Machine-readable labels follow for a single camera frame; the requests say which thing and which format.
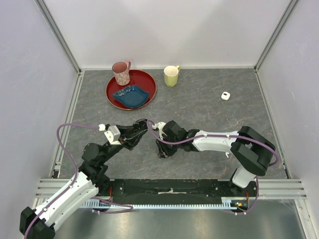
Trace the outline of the black earbud charging case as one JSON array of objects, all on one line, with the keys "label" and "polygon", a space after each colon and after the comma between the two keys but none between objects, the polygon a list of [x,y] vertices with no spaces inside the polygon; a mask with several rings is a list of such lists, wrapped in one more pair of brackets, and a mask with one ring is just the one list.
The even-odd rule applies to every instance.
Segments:
[{"label": "black earbud charging case", "polygon": [[137,130],[147,130],[148,129],[148,123],[147,121],[138,121],[136,122],[136,129]]}]

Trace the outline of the white earbud charging case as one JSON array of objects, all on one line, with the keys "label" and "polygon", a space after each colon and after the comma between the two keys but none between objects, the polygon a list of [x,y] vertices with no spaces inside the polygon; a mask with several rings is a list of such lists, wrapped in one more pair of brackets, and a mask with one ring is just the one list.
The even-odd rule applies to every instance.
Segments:
[{"label": "white earbud charging case", "polygon": [[230,93],[229,92],[223,92],[221,95],[221,99],[224,101],[227,101],[230,99]]}]

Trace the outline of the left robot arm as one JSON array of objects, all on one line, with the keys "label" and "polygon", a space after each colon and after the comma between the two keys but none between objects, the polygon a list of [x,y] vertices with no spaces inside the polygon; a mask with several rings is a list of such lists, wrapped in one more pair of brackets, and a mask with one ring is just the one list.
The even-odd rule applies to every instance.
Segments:
[{"label": "left robot arm", "polygon": [[103,145],[89,143],[84,147],[80,167],[72,178],[52,197],[35,209],[26,207],[20,215],[19,230],[26,239],[52,239],[57,230],[78,208],[96,195],[109,192],[110,179],[105,164],[123,148],[134,149],[147,132],[147,120],[131,126],[101,124],[96,127],[106,136]]}]

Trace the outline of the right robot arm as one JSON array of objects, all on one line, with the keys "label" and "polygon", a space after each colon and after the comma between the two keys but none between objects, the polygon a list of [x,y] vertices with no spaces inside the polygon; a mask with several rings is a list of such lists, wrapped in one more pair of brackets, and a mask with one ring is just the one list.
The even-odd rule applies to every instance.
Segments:
[{"label": "right robot arm", "polygon": [[267,169],[280,159],[276,147],[249,126],[226,133],[198,129],[186,131],[171,120],[167,123],[151,122],[148,128],[156,137],[159,157],[162,158],[173,156],[178,149],[233,154],[240,163],[228,183],[228,190],[234,196],[244,193],[252,180],[266,175]]}]

